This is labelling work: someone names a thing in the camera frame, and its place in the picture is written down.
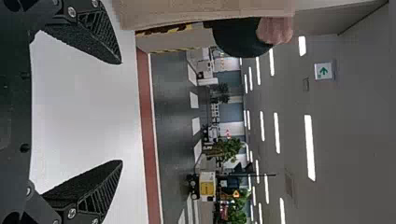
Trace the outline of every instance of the fluorescent light panel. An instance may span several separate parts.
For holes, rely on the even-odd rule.
[[[265,141],[265,125],[264,125],[264,113],[260,111],[260,125],[262,128],[262,141]]]
[[[285,202],[282,198],[279,199],[279,209],[280,209],[280,223],[286,224],[286,214],[285,214]]]
[[[248,144],[247,144],[247,161],[250,161],[250,151],[248,149]]]
[[[277,153],[277,154],[280,154],[279,117],[278,117],[277,113],[274,113],[274,124],[275,124],[276,153]]]
[[[248,175],[248,190],[251,190],[251,177]]]
[[[262,74],[260,72],[260,57],[256,57],[256,73],[257,73],[257,85],[262,84]]]
[[[250,205],[250,218],[251,218],[251,221],[254,221],[254,210],[253,210],[252,204]]]
[[[253,191],[253,205],[256,206],[256,187],[251,187]]]
[[[298,46],[300,49],[300,56],[304,56],[306,54],[306,40],[305,36],[298,37]]]
[[[247,111],[247,128],[250,130],[250,111]]]
[[[251,74],[251,67],[248,68],[248,79],[250,82],[250,90],[253,91],[253,75]]]
[[[260,219],[260,224],[262,224],[262,204],[259,203],[259,219]]]
[[[270,69],[271,69],[271,77],[275,75],[275,65],[274,65],[274,50],[270,49]]]
[[[244,122],[245,122],[245,128],[248,126],[248,122],[247,122],[247,111],[244,110]]]
[[[267,204],[270,204],[270,190],[268,185],[268,176],[265,176],[264,183],[265,183],[265,202]]]
[[[257,180],[257,184],[260,184],[260,167],[259,167],[259,161],[256,160],[256,180]]]
[[[245,74],[245,93],[248,94],[248,76]]]
[[[306,161],[308,168],[308,177],[312,181],[317,180],[315,170],[315,151],[314,151],[314,136],[312,131],[312,117],[310,115],[304,116],[305,120],[305,143],[306,143]]]

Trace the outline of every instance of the green exit sign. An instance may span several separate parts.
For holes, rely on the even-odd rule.
[[[332,63],[315,63],[315,80],[334,79]]]

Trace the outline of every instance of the ceiling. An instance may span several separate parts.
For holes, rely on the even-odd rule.
[[[325,7],[298,11],[295,16],[295,34],[340,34],[387,2],[387,0],[378,0],[341,7]]]

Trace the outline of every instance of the yellow sign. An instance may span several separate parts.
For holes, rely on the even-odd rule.
[[[236,190],[236,191],[233,192],[233,197],[239,198],[239,196],[240,196],[240,194],[239,194],[239,191],[238,191],[238,190]]]
[[[213,195],[215,194],[215,186],[212,182],[201,183],[201,195]]]

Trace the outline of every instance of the potted plant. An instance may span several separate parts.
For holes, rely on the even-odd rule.
[[[205,154],[207,157],[223,157],[224,161],[236,162],[236,155],[241,147],[241,140],[237,138],[219,140],[211,149],[205,150]]]

